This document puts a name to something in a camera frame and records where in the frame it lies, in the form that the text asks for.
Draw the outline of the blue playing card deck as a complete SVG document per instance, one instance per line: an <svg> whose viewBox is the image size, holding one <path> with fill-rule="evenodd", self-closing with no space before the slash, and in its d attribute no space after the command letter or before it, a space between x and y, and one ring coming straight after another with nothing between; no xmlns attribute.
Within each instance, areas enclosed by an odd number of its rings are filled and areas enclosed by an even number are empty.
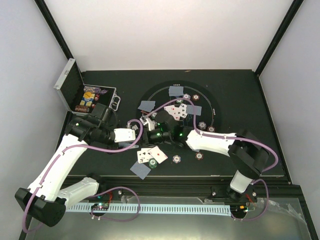
<svg viewBox="0 0 320 240"><path fill-rule="evenodd" d="M139 146L138 145L132 145L131 143L129 143L129 142L119 142L118 143L118 147L119 148L127 148L127 147L129 147L130 149L136 149L136 148L139 148Z"/></svg>

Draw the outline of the blue white poker chip stack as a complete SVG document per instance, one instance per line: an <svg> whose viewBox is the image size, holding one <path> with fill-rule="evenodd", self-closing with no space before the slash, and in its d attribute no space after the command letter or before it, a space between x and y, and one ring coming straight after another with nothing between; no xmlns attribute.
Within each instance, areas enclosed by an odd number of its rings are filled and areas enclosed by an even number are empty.
<svg viewBox="0 0 320 240"><path fill-rule="evenodd" d="M174 155L172 157L172 161L176 164L180 163L181 162L181 157L179 155Z"/></svg>

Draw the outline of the blue chips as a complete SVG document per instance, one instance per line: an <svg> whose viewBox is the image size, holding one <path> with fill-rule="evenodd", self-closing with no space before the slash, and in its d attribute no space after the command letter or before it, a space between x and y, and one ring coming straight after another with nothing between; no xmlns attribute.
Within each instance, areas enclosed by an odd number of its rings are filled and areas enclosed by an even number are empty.
<svg viewBox="0 0 320 240"><path fill-rule="evenodd" d="M184 99L188 99L188 100L190 100L190 99L191 99L191 96L190 96L189 94L187 94L187 93L186 93L186 94L184 94L184 95L183 95L183 98L184 98Z"/></svg>
<svg viewBox="0 0 320 240"><path fill-rule="evenodd" d="M207 128L207 125L205 122L202 121L198 123L198 128L201 130L205 130Z"/></svg>

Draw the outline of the blue card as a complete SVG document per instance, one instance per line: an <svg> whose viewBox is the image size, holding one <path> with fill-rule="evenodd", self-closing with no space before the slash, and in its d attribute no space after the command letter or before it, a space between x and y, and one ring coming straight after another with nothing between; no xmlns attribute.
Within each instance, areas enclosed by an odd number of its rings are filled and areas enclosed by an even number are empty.
<svg viewBox="0 0 320 240"><path fill-rule="evenodd" d="M170 86L168 89L168 95L170 97L181 97L184 95L183 86Z"/></svg>
<svg viewBox="0 0 320 240"><path fill-rule="evenodd" d="M138 110L150 113L155 108L156 102L154 100L142 100L138 106Z"/></svg>
<svg viewBox="0 0 320 240"><path fill-rule="evenodd" d="M138 176L141 180L144 180L148 174L151 172L151 169L143 163L138 163L137 161L132 165L130 171Z"/></svg>
<svg viewBox="0 0 320 240"><path fill-rule="evenodd" d="M202 107L198 106L198 105L192 106L192 105L188 104L187 108L186 108L186 113L189 115L201 116L202 115Z"/></svg>

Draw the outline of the orange black poker chip stack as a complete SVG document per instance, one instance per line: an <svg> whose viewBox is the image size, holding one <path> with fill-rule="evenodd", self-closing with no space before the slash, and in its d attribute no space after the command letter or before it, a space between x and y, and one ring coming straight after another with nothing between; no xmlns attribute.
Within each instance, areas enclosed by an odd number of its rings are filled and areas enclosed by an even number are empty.
<svg viewBox="0 0 320 240"><path fill-rule="evenodd" d="M197 153L195 154L195 158L196 158L197 160L202 160L203 157L204 157L204 155L203 155L201 152L197 152Z"/></svg>

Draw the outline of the orange chips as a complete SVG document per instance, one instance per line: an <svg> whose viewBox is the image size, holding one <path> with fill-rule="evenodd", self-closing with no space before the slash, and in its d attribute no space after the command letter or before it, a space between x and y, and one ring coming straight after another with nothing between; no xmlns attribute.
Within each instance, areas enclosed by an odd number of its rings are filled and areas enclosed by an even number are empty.
<svg viewBox="0 0 320 240"><path fill-rule="evenodd" d="M216 131L216 129L215 129L213 126L209 126L209 127L207 128L207 131L208 131L208 132L211 132L211 133L214 133L214 132Z"/></svg>
<svg viewBox="0 0 320 240"><path fill-rule="evenodd" d="M194 94L193 96L192 96L192 100L193 101L198 101L200 99L200 96L198 95L198 94Z"/></svg>

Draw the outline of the green poker chip stack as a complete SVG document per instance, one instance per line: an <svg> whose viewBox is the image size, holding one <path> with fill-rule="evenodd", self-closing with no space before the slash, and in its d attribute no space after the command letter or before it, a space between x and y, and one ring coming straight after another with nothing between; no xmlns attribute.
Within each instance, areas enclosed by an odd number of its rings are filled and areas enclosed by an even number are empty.
<svg viewBox="0 0 320 240"><path fill-rule="evenodd" d="M155 159L150 159L148 165L151 169L155 169L158 165L158 162Z"/></svg>

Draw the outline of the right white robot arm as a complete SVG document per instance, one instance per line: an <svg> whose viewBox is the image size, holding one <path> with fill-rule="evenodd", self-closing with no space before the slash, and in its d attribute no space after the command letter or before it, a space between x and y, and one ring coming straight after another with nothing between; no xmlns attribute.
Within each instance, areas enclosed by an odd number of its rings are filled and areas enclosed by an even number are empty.
<svg viewBox="0 0 320 240"><path fill-rule="evenodd" d="M175 130L144 129L140 143L142 146L156 146L169 142L192 151L208 151L231 158L236 172L227 189L228 198L240 201L248 186L258 180L267 164L269 153L261 146L255 136L248 131L236 133L216 133L194 129L190 126L178 127Z"/></svg>

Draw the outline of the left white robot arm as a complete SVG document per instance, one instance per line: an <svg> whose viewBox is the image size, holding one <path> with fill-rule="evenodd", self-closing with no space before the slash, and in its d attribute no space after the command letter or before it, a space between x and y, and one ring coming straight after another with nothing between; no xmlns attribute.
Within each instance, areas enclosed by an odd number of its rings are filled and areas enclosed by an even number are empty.
<svg viewBox="0 0 320 240"><path fill-rule="evenodd" d="M135 131L109 126L115 111L98 104L92 113L72 119L65 129L61 143L40 173L27 187L20 187L14 197L23 210L22 229L29 233L26 220L30 216L48 227L55 226L66 210L78 202L94 197L103 199L108 192L98 176L90 174L67 187L62 185L80 156L88 149L104 153L120 153L120 142L135 140Z"/></svg>

